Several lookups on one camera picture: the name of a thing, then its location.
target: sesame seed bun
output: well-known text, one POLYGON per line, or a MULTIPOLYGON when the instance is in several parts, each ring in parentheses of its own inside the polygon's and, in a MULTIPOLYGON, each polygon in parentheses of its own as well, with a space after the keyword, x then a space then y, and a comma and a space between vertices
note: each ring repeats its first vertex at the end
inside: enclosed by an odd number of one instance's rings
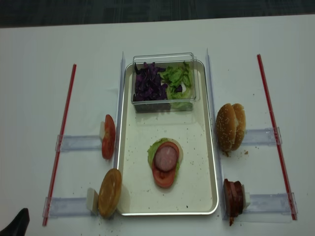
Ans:
POLYGON ((222 151, 230 151, 235 141, 237 119, 230 103, 221 107, 216 120, 219 146, 222 151))
POLYGON ((246 130, 246 117, 241 104, 227 103, 221 107, 216 119, 218 143, 222 151, 236 150, 246 130))
POLYGON ((110 169, 104 177, 98 196, 98 211, 104 218, 109 218, 116 210, 122 191, 122 174, 117 169, 110 169))
POLYGON ((236 150, 240 147, 245 136, 246 117, 245 117, 244 107, 241 104, 235 103, 232 107, 235 111, 235 116, 236 116, 238 125, 236 127, 235 142, 232 145, 231 150, 236 150))

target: black object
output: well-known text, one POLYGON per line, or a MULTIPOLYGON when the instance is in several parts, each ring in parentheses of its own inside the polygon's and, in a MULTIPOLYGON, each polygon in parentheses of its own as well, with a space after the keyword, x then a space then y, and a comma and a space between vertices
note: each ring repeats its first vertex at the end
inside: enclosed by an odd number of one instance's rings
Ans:
POLYGON ((0 236, 24 236, 30 222, 29 210, 23 208, 12 222, 0 231, 0 236))

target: tomato slice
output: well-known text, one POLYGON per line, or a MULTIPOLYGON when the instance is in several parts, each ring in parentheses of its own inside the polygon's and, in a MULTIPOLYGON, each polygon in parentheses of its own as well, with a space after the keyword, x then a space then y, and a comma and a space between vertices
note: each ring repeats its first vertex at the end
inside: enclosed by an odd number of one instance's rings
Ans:
POLYGON ((152 163, 152 172, 155 183, 161 188, 169 188, 172 186, 175 178, 176 168, 169 172, 162 172, 156 168, 154 162, 152 163))
POLYGON ((175 143, 170 142, 170 141, 167 141, 167 142, 165 142, 165 143, 162 143, 162 144, 158 147, 157 152, 158 152, 161 148, 163 148, 163 147, 172 147, 172 148, 174 148, 175 151, 177 152, 177 158, 179 157, 179 149, 178 149, 178 147, 177 147, 177 145, 176 145, 175 143))
POLYGON ((102 142, 102 156, 104 159, 111 159, 114 153, 114 144, 116 130, 113 118, 106 115, 105 118, 105 135, 102 142))

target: clear plastic container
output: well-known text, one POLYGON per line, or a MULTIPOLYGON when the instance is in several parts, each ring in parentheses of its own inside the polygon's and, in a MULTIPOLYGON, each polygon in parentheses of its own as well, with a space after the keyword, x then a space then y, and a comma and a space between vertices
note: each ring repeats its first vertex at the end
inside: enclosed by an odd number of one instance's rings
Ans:
POLYGON ((131 103, 134 105, 134 108, 137 113, 191 111, 193 109, 194 102, 198 99, 199 99, 198 72, 196 70, 196 59, 192 53, 136 56, 133 58, 131 103), (159 94, 157 94, 158 96, 160 96, 158 100, 153 100, 155 99, 154 96, 152 97, 145 96, 144 93, 148 91, 148 88, 150 86, 144 85, 141 90, 142 81, 143 78, 145 78, 145 74, 143 73, 145 71, 143 71, 142 74, 140 75, 141 82, 138 81, 138 83, 136 84, 137 73, 135 70, 135 65, 137 66, 138 70, 141 70, 146 66, 148 67, 151 66, 152 68, 152 63, 154 63, 154 67, 160 67, 164 69, 167 69, 168 67, 173 67, 174 69, 180 67, 183 70, 186 69, 186 71, 188 65, 190 87, 185 86, 185 84, 181 82, 182 92, 180 92, 181 94, 176 94, 179 92, 171 91, 171 89, 175 88, 174 86, 170 85, 172 82, 170 80, 169 81, 164 80, 163 76, 161 76, 162 77, 161 85, 167 84, 167 88, 165 89, 166 94, 163 96, 161 95, 163 92, 159 92, 159 94))

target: red rod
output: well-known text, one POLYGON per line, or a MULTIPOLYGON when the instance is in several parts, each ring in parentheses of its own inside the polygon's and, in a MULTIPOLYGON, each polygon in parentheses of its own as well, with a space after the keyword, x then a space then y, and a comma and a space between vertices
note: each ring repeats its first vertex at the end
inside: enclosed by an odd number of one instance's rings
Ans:
POLYGON ((290 197, 291 188, 290 188, 289 178, 287 176, 287 172, 286 172, 286 168, 285 168, 284 154, 282 152, 282 147, 281 147, 281 144, 279 142, 279 134, 278 134, 278 131, 277 131, 276 119, 275 119, 274 111, 273 111, 272 105, 271 105, 271 99, 270 99, 270 94, 269 94, 269 90, 268 90, 268 86, 267 86, 267 80, 266 80, 266 76, 265 76, 264 66, 262 64, 262 60, 261 60, 261 55, 260 54, 257 55, 257 59, 258 59, 258 64, 259 64, 259 69, 260 69, 262 83, 263 83, 264 89, 265 89, 265 94, 266 94, 266 99, 267 99, 267 103, 268 103, 271 123, 272 123, 272 127, 274 129, 274 132, 275 132, 275 138, 276 138, 276 142, 277 142, 277 149, 278 149, 278 154, 279 154, 282 174, 283 174, 283 178, 284 178, 285 189, 286 189, 286 192, 287 192, 287 194, 289 196, 288 198, 289 198, 289 204, 290 204, 290 208, 291 208, 292 220, 297 220, 297 214, 296 214, 295 206, 293 204, 292 198, 290 197))
MULTIPOLYGON (((67 96, 67 100, 65 102, 65 108, 64 108, 64 112, 63 112, 63 122, 61 124, 60 135, 63 135, 63 133, 64 133, 65 122, 67 120, 67 114, 68 114, 68 110, 69 110, 70 97, 71 97, 71 93, 72 93, 72 87, 73 87, 73 82, 74 82, 74 76, 75 76, 76 68, 77 68, 77 65, 74 64, 73 68, 72 68, 72 74, 71 74, 71 79, 70 79, 70 84, 69 84, 68 96, 67 96)), ((53 196, 54 183, 55 183, 55 178, 56 178, 56 172, 57 172, 57 166, 58 166, 58 161, 59 161, 59 155, 60 155, 60 151, 56 151, 55 163, 54 163, 53 172, 52 172, 52 175, 51 175, 49 192, 48 192, 48 197, 49 198, 51 198, 53 196)), ((47 210, 45 212, 47 217, 44 217, 43 226, 46 226, 47 225, 47 221, 48 221, 49 201, 47 202, 47 205, 48 205, 48 206, 46 206, 47 210)))

